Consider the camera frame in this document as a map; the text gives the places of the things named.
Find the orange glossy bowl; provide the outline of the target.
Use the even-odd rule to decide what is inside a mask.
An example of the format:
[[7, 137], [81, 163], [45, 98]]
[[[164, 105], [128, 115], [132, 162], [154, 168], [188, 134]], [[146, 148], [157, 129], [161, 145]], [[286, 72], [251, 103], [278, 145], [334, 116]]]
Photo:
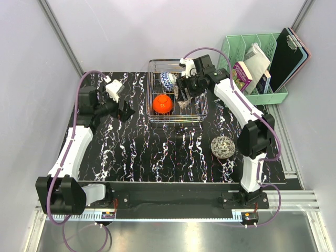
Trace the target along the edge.
[[173, 100], [166, 94], [160, 94], [154, 98], [153, 110], [159, 114], [169, 113], [174, 107]]

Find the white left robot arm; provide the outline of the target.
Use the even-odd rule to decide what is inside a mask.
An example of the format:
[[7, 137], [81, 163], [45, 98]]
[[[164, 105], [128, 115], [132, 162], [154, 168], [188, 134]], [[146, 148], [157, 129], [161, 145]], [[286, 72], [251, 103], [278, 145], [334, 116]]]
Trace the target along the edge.
[[100, 124], [100, 119], [111, 116], [127, 121], [135, 111], [124, 102], [119, 108], [124, 86], [114, 81], [105, 87], [106, 99], [99, 102], [94, 87], [84, 87], [75, 101], [73, 125], [68, 129], [66, 143], [55, 165], [47, 176], [40, 176], [35, 184], [39, 201], [47, 215], [81, 215], [86, 206], [96, 202], [103, 208], [113, 203], [112, 193], [103, 184], [81, 186], [79, 168], [85, 151]]

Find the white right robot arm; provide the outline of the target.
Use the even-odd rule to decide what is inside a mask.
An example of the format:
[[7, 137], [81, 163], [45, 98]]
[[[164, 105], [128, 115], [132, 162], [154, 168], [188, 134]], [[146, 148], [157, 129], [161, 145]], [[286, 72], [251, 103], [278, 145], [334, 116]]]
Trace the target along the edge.
[[226, 69], [216, 69], [209, 55], [181, 58], [179, 65], [183, 71], [176, 84], [182, 98], [194, 98], [209, 90], [221, 99], [240, 124], [237, 147], [244, 157], [243, 175], [233, 201], [244, 208], [252, 207], [263, 192], [260, 176], [273, 139], [273, 116], [258, 110], [233, 83]]

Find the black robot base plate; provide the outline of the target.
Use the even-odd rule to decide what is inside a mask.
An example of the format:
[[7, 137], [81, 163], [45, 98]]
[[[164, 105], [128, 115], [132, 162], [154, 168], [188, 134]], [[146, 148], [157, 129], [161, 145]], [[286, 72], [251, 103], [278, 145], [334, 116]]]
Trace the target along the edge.
[[231, 218], [233, 210], [269, 209], [262, 190], [244, 193], [237, 183], [103, 182], [117, 199], [117, 219], [185, 221]]

